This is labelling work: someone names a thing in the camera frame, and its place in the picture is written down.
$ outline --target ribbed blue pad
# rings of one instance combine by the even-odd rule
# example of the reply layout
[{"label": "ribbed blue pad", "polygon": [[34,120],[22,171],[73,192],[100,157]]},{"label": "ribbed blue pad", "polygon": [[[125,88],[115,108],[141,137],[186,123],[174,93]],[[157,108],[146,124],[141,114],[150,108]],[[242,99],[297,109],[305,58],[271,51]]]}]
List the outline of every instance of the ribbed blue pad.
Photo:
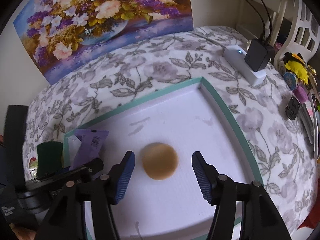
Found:
[{"label": "ribbed blue pad", "polygon": [[192,168],[193,168],[193,171],[195,172],[202,196],[210,204],[212,200],[211,183],[209,182],[206,174],[204,173],[202,166],[199,163],[198,158],[195,155],[192,156]]},{"label": "ribbed blue pad", "polygon": [[134,165],[135,165],[135,156],[134,156],[134,153],[131,153],[131,156],[129,157],[129,159],[125,165],[125,168],[124,168],[124,170],[118,180],[117,192],[116,192],[116,197],[115,197],[116,204],[118,204],[119,201],[124,198],[124,194],[127,190],[129,180],[131,178],[131,174],[134,169]]}]

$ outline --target black power adapter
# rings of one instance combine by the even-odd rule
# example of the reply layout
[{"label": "black power adapter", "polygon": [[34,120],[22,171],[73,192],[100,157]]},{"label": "black power adapter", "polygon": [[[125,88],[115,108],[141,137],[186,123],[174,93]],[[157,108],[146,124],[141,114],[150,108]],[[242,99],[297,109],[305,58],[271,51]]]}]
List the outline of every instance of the black power adapter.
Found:
[{"label": "black power adapter", "polygon": [[254,72],[257,72],[264,69],[270,59],[274,57],[275,50],[272,46],[263,44],[258,39],[253,39],[244,61]]}]

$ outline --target tray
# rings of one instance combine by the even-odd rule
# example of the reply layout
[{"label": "tray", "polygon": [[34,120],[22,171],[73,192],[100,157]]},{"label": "tray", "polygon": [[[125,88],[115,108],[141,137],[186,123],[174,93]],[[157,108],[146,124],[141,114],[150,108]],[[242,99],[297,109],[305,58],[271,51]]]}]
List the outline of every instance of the tray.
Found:
[{"label": "tray", "polygon": [[[106,172],[121,161],[127,150],[136,155],[125,197],[112,206],[121,239],[205,239],[215,207],[203,199],[194,175],[191,155],[195,151],[201,151],[207,163],[234,181],[262,183],[241,129],[204,78],[135,99],[79,127],[86,128],[110,132],[100,151]],[[154,142],[171,145],[179,156],[178,168],[166,180],[150,179],[142,167],[140,150]],[[74,131],[65,135],[65,166],[70,165],[79,146]],[[85,205],[87,229],[94,236],[90,203]],[[238,203],[235,225],[241,221],[241,209]]]}]

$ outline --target floral tablecloth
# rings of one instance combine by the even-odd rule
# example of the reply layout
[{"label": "floral tablecloth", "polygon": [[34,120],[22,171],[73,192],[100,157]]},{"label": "floral tablecloth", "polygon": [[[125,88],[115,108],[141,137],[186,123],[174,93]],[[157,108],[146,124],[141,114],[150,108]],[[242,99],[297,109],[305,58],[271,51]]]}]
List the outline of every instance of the floral tablecloth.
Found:
[{"label": "floral tablecloth", "polygon": [[[229,27],[195,31],[226,46],[246,47],[247,40]],[[308,215],[317,194],[312,147],[300,121],[290,121],[284,114],[292,93],[271,64],[267,78],[253,87],[222,55],[221,46],[192,33],[170,34],[105,54],[48,86],[29,107],[23,147],[27,179],[37,144],[62,142],[66,132],[135,98],[203,76],[239,123],[265,188],[292,233]]]}]

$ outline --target hand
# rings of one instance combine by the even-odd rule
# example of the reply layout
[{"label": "hand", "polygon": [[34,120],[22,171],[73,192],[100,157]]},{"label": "hand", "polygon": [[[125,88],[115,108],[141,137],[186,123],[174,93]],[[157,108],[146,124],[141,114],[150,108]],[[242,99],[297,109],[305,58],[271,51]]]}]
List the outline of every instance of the hand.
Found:
[{"label": "hand", "polygon": [[12,231],[19,240],[34,240],[36,237],[36,232],[30,229],[14,227],[12,228]]}]

